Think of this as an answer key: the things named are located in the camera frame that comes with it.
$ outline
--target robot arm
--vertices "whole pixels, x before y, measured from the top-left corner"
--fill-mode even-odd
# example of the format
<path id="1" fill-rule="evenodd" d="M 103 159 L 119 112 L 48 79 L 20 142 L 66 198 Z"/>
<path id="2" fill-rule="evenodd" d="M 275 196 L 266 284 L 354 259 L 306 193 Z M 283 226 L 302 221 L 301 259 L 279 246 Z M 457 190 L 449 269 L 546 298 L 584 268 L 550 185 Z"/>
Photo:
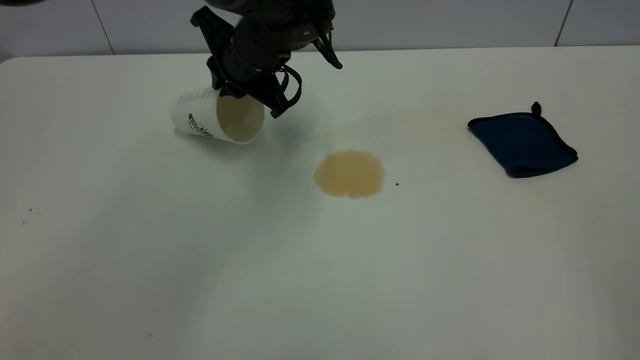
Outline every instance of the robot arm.
<path id="1" fill-rule="evenodd" d="M 206 1 L 243 16 L 233 27 L 205 6 L 191 18 L 211 50 L 207 66 L 213 87 L 222 88 L 221 96 L 240 98 L 248 94 L 271 108 L 275 118 L 296 104 L 301 95 L 302 79 L 286 65 L 291 51 L 313 43 L 329 63 L 342 68 L 330 40 L 335 16 L 332 0 Z M 282 84 L 276 72 L 285 74 Z M 299 87 L 293 98 L 286 99 L 284 90 L 290 75 Z"/>

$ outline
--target white table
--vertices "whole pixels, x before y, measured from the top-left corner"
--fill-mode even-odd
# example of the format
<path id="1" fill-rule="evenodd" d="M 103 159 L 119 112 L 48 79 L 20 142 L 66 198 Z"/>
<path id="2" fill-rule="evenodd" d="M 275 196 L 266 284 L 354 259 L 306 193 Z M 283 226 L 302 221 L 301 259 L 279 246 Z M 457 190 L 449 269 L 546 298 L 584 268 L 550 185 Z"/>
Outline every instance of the white table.
<path id="1" fill-rule="evenodd" d="M 207 55 L 0 65 L 0 358 L 640 353 L 640 47 L 339 58 L 246 147 L 173 130 Z M 511 179 L 466 124 L 534 101 L 580 160 Z M 342 149 L 381 193 L 317 188 Z"/>

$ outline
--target blue cloth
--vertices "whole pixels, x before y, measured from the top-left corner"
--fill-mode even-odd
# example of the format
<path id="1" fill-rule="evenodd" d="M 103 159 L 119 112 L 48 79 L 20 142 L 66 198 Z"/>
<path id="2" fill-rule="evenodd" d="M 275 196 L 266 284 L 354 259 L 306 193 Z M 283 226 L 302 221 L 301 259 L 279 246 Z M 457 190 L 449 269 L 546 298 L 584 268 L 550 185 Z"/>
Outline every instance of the blue cloth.
<path id="1" fill-rule="evenodd" d="M 512 177 L 554 172 L 578 160 L 541 115 L 537 102 L 532 113 L 513 113 L 471 120 L 469 129 Z"/>

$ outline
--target brown liquid stain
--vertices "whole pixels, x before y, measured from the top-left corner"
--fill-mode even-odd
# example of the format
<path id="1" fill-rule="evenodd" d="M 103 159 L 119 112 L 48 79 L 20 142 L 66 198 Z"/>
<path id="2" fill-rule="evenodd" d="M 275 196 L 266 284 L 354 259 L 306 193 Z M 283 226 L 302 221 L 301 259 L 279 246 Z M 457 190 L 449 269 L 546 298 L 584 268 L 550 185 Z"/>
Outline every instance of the brown liquid stain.
<path id="1" fill-rule="evenodd" d="M 327 156 L 318 166 L 315 178 L 327 195 L 359 199 L 382 191 L 385 169 L 374 154 L 345 150 Z"/>

